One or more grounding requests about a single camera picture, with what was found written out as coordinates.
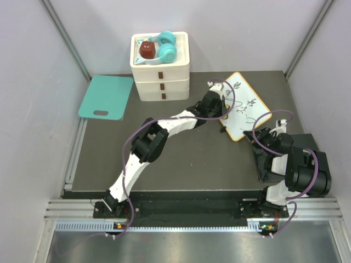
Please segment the yellow-framed whiteboard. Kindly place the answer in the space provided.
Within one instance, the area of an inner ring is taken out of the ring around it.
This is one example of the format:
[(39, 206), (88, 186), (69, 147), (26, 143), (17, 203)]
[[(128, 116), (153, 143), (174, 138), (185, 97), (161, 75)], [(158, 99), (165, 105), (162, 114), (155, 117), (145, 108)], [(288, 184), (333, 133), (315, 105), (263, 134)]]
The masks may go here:
[(235, 142), (244, 137), (244, 131), (252, 130), (258, 117), (270, 111), (239, 72), (227, 78), (224, 84), (224, 97), (226, 105), (234, 108), (227, 119), (221, 119), (220, 122)]

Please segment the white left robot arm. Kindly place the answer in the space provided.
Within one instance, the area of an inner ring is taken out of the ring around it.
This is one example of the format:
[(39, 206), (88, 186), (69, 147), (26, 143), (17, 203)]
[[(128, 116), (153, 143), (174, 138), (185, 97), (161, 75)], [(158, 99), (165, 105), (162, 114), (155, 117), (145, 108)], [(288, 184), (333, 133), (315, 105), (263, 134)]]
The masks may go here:
[(123, 214), (123, 202), (128, 199), (136, 180), (149, 164), (159, 158), (171, 136), (225, 118), (233, 106), (226, 104), (224, 95), (208, 91), (201, 101), (177, 115), (146, 119), (126, 141), (131, 143), (129, 157), (122, 156), (121, 174), (102, 198), (106, 212), (115, 218)]

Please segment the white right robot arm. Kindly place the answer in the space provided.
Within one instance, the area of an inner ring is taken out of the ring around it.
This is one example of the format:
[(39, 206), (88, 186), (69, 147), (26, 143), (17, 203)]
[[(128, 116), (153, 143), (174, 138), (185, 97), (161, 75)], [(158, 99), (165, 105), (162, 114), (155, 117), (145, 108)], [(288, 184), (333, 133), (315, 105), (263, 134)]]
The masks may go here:
[(300, 197), (325, 197), (332, 180), (325, 152), (321, 152), (312, 134), (287, 134), (266, 127), (245, 131), (252, 143), (260, 182), (274, 182), (259, 192), (256, 211), (270, 216), (287, 201)]

